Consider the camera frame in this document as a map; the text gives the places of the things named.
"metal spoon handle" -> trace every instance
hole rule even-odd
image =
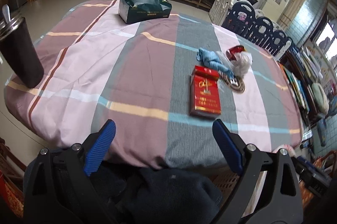
[[[9,7],[7,4],[2,6],[2,14],[3,17],[5,18],[6,23],[8,24],[11,21],[11,15],[9,13]]]

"orange patterned fabric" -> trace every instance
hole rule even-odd
[[[15,190],[6,182],[0,171],[0,195],[5,200],[11,211],[18,217],[23,217],[24,201],[15,192]]]

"striped tablecloth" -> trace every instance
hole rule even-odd
[[[42,82],[27,89],[14,75],[5,87],[9,111],[59,147],[82,143],[107,119],[117,133],[106,159],[156,169],[226,164],[212,121],[191,117],[189,80],[198,48],[242,44],[253,64],[246,90],[219,82],[221,119],[246,143],[272,151],[297,146],[299,109],[272,56],[234,33],[185,14],[126,25],[118,0],[77,6],[36,43]]]

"blue tiled wall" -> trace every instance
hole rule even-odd
[[[328,0],[305,0],[285,33],[301,47],[325,12]]]

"blue gripper pad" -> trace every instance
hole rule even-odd
[[[236,148],[234,142],[225,131],[219,121],[214,121],[212,126],[213,136],[225,157],[230,170],[238,175],[243,173],[242,154]]]
[[[97,138],[95,144],[86,154],[83,170],[87,176],[90,176],[91,173],[94,173],[98,170],[98,167],[101,165],[103,158],[111,145],[111,142],[115,138],[115,135],[116,124],[113,121],[110,121],[100,136]]]

